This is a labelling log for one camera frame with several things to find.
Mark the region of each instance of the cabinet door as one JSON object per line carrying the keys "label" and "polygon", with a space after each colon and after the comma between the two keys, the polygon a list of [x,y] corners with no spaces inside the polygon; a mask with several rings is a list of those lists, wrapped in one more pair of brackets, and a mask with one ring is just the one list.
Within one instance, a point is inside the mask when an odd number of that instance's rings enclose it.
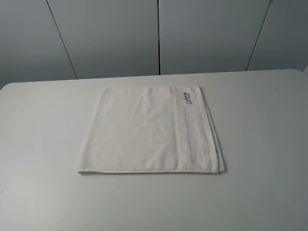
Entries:
{"label": "cabinet door", "polygon": [[159,0],[161,74],[245,71],[270,0]]}
{"label": "cabinet door", "polygon": [[308,63],[308,0],[273,0],[248,70],[297,69]]}
{"label": "cabinet door", "polygon": [[158,75],[157,0],[48,0],[78,78]]}
{"label": "cabinet door", "polygon": [[0,1],[0,89],[12,82],[76,79],[43,0]]}

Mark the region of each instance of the table surface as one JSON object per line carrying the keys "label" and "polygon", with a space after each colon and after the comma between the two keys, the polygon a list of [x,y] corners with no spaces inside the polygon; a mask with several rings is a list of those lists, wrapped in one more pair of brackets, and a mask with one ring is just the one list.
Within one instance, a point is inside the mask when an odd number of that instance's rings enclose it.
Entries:
{"label": "table surface", "polygon": [[[162,85],[202,87],[226,173],[77,174],[101,88]],[[9,84],[0,230],[307,230],[307,99],[296,70]]]}

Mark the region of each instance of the white table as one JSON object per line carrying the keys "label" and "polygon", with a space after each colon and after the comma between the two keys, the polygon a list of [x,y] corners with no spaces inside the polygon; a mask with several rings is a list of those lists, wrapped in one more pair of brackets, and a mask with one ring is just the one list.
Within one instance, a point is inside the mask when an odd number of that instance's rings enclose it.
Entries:
{"label": "white table", "polygon": [[[156,85],[203,88],[227,172],[77,174],[100,89]],[[307,144],[295,70],[13,83],[0,91],[0,230],[308,230]]]}

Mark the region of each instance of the towel label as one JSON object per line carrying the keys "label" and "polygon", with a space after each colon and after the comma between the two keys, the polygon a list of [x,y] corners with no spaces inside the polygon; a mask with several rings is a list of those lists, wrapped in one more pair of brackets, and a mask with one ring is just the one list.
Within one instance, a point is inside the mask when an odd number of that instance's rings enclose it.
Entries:
{"label": "towel label", "polygon": [[185,106],[192,106],[193,101],[192,101],[192,96],[189,92],[184,92],[184,105]]}

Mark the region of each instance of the white towel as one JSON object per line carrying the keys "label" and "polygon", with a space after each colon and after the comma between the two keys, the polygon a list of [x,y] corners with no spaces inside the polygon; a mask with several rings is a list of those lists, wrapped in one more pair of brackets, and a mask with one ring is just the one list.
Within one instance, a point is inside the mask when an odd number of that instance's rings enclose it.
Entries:
{"label": "white towel", "polygon": [[78,173],[223,171],[199,87],[102,90]]}

